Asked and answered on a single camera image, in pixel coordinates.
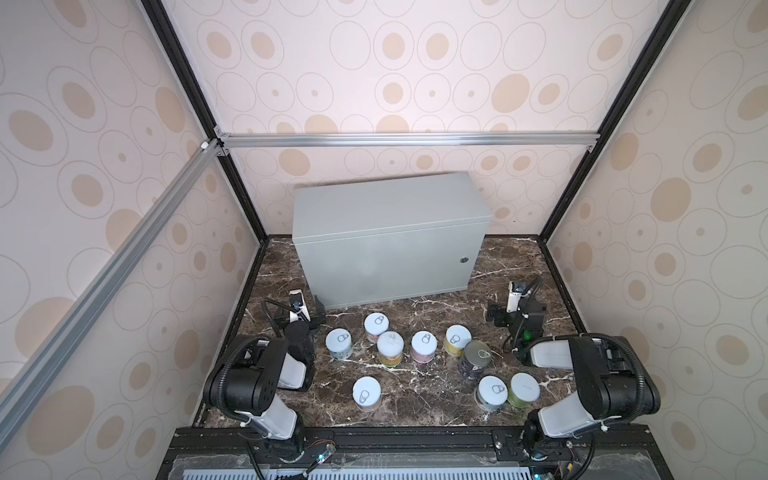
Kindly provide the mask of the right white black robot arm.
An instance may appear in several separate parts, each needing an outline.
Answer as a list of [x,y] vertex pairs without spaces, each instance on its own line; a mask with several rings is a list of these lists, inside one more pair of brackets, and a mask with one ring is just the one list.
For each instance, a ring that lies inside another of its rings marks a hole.
[[575,392],[528,415],[519,444],[530,451],[545,441],[575,438],[658,412],[660,394],[639,355],[623,336],[577,333],[544,337],[546,307],[490,303],[485,318],[509,331],[502,350],[521,364],[569,370]]

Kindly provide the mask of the green orange plastic-lid can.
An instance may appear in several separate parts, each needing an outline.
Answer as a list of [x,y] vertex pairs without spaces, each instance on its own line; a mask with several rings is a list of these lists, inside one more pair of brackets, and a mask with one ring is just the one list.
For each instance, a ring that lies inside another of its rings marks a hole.
[[387,368],[396,368],[402,361],[404,340],[394,331],[381,334],[377,340],[378,356],[381,363]]

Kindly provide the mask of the orange peach label can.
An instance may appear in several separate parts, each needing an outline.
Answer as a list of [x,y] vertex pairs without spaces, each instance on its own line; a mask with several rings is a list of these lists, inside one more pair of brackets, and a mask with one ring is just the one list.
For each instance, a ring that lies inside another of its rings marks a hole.
[[359,378],[353,385],[352,396],[355,404],[363,411],[375,410],[382,397],[382,388],[371,376]]

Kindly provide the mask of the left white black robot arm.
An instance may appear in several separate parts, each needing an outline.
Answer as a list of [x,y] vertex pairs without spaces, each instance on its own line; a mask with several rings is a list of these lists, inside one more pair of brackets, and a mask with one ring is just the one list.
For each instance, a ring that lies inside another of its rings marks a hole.
[[287,304],[271,298],[262,311],[275,335],[238,335],[209,373],[203,401],[225,417],[280,445],[303,443],[299,413],[279,397],[280,390],[309,389],[315,374],[315,336],[325,324],[320,301],[310,311],[294,292]]

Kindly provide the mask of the dark blue tin can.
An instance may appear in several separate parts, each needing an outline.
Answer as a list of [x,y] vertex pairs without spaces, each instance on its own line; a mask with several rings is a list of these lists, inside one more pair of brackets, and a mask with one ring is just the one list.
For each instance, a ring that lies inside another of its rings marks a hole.
[[480,379],[492,363],[492,357],[492,349],[485,342],[472,340],[463,349],[458,370],[468,379]]

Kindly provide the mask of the pink white small can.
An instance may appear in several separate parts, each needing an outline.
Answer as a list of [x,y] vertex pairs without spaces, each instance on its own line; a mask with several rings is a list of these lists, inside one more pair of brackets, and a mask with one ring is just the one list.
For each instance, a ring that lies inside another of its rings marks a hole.
[[364,320],[364,329],[367,339],[376,344],[379,337],[389,330],[389,319],[383,313],[371,313]]

